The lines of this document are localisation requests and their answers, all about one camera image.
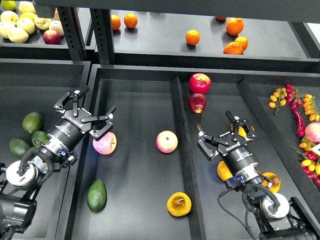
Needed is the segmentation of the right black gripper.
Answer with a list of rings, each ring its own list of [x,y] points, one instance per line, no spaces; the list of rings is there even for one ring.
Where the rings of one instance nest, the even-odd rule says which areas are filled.
[[[231,174],[236,175],[245,167],[258,164],[257,157],[247,144],[257,135],[247,119],[234,116],[229,110],[225,115],[231,123],[231,132],[223,137],[211,136],[198,123],[196,125],[199,131],[197,146],[207,160],[212,160],[220,154]]]

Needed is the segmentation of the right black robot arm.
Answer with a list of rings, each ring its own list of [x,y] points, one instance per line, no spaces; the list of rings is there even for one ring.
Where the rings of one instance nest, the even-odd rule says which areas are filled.
[[[258,171],[258,159],[248,145],[256,138],[254,128],[230,111],[225,115],[231,129],[220,136],[211,136],[197,125],[201,152],[209,161],[220,156],[232,175],[224,181],[226,190],[218,197],[241,192],[246,213],[254,214],[260,240],[318,240],[320,230],[299,199],[273,193],[271,187],[276,180]]]

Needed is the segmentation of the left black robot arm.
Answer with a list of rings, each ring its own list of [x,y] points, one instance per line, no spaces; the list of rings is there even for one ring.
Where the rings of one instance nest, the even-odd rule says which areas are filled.
[[[67,168],[77,161],[74,148],[88,134],[98,141],[113,127],[116,106],[102,116],[93,116],[79,106],[89,88],[67,91],[56,102],[54,109],[61,118],[48,131],[47,143],[37,140],[38,148],[28,150],[21,160],[9,166],[0,165],[5,174],[0,182],[3,191],[7,184],[14,189],[0,194],[0,238],[10,240],[15,233],[24,233],[30,226],[37,209],[36,197],[44,182],[55,171]]]

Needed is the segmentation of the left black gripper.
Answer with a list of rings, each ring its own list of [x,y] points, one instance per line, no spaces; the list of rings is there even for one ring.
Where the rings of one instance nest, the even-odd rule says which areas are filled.
[[[74,92],[66,91],[54,104],[54,110],[64,114],[48,131],[49,139],[59,140],[66,149],[72,150],[86,134],[91,134],[95,140],[100,140],[113,128],[113,113],[116,106],[102,116],[92,116],[84,108],[79,108],[82,99],[89,87]],[[72,110],[65,110],[65,105],[72,100]]]

